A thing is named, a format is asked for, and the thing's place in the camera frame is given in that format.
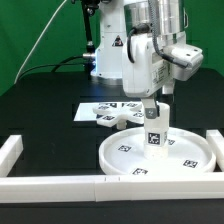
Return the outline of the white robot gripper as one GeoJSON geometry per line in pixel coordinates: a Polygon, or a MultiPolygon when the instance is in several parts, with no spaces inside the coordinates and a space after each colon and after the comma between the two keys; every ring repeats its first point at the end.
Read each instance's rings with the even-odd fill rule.
{"type": "Polygon", "coordinates": [[[171,79],[170,63],[155,52],[148,34],[132,35],[127,39],[122,49],[123,90],[128,97],[142,98],[147,119],[159,116],[159,106],[155,98],[149,96],[171,79]]]}

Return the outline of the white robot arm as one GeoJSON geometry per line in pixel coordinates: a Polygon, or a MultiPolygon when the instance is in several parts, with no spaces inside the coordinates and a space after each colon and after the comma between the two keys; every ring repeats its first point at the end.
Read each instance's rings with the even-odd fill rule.
{"type": "Polygon", "coordinates": [[[175,50],[186,46],[183,0],[101,0],[100,45],[92,80],[122,85],[139,98],[149,118],[159,116],[154,94],[190,63],[175,50]]]}

